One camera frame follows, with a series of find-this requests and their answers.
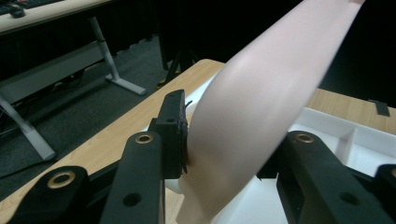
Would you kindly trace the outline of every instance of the pink object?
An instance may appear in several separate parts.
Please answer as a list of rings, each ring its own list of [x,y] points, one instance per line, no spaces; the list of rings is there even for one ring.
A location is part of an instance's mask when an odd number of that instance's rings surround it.
[[[272,155],[363,1],[304,0],[228,61],[191,120],[178,223],[210,223]]]

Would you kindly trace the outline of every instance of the wooden table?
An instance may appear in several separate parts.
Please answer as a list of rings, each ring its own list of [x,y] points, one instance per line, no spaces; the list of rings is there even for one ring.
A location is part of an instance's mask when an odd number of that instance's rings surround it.
[[[6,223],[12,217],[22,197],[38,178],[48,171],[60,166],[78,165],[92,174],[119,160],[129,136],[146,128],[151,119],[158,116],[163,97],[168,92],[184,89],[187,96],[216,74],[223,65],[223,63],[211,60],[201,60],[150,95],[145,101],[0,202],[0,223]],[[396,134],[396,109],[394,108],[389,109],[390,117],[379,116],[376,114],[373,103],[324,90],[317,90],[307,106],[341,119],[348,119],[383,132]],[[176,223],[175,217],[183,196],[167,190],[165,197],[166,223]]]

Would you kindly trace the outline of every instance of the metal table leg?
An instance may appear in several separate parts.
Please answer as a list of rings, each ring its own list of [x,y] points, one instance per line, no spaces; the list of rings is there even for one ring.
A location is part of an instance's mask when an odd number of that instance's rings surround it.
[[[56,156],[56,153],[52,150],[50,145],[44,140],[44,138],[38,133],[38,131],[25,121],[20,114],[10,105],[0,94],[0,106],[8,113],[8,115],[17,122],[20,126],[21,131],[29,140],[30,144],[35,148],[35,151],[40,155],[44,161],[49,161]]]
[[[110,75],[108,75],[106,77],[106,79],[119,85],[119,86],[122,86],[123,88],[125,88],[129,91],[133,91],[139,95],[144,95],[146,93],[145,89],[135,85],[134,83],[128,82],[128,81],[120,78],[119,72],[117,71],[117,67],[114,64],[113,58],[111,57],[110,50],[108,49],[106,40],[102,34],[102,31],[100,29],[97,19],[95,17],[92,17],[89,20],[90,20],[92,29],[95,33],[96,39],[98,41],[99,48],[106,60],[107,65],[110,68]]]

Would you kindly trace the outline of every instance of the table surface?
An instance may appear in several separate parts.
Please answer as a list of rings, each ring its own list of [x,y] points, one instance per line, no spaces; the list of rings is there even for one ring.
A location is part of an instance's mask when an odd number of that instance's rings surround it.
[[[160,90],[154,92],[145,101],[0,202],[0,223],[6,223],[12,217],[23,196],[38,178],[48,171],[61,166],[77,165],[84,167],[89,174],[92,174],[119,160],[129,136],[145,129],[151,119],[158,116],[163,97],[168,92],[183,89],[187,96],[213,77],[223,65],[224,63],[201,60]],[[373,103],[324,90],[316,90],[307,107],[383,132],[396,134],[395,108],[389,108],[390,117],[380,116],[376,114]],[[166,223],[176,223],[175,217],[178,208],[181,206],[183,196],[167,189],[165,197]]]
[[[5,14],[0,16],[0,34],[29,25],[55,20],[110,1],[112,0],[63,0],[43,7],[25,9],[26,15],[17,19],[12,18],[10,14]]]

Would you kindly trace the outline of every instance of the desk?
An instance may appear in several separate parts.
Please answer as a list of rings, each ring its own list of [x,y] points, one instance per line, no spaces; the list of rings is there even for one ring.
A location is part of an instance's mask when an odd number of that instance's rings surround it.
[[[52,165],[47,171],[0,202],[0,223],[6,222],[12,216],[26,192],[39,177],[49,170],[66,165],[78,165],[85,167],[88,173],[92,174],[119,160],[129,136],[146,128],[151,119],[158,116],[163,97],[168,92],[184,89],[188,96],[216,74],[222,66],[223,63],[201,60],[150,95],[145,101]],[[390,117],[378,116],[373,103],[323,90],[317,90],[307,106],[342,119],[349,119],[387,133],[396,134],[396,109],[394,108],[389,109]],[[176,223],[175,217],[183,196],[167,190],[165,197],[166,223]]]
[[[117,1],[64,0],[42,7],[25,9],[26,16],[22,18],[13,19],[9,14],[0,16],[0,38],[2,40],[29,31],[29,29],[35,29],[37,26],[57,22],[71,16],[88,19],[96,36],[95,41],[80,49],[73,50],[59,58],[0,82],[0,106],[18,123],[23,134],[43,160],[54,158],[55,152],[38,131],[27,123],[11,104],[101,59],[106,60],[110,70],[110,75],[106,77],[107,80],[139,95],[146,93],[145,89],[120,78],[99,23],[94,17],[94,12],[92,12],[94,8],[114,2]]]

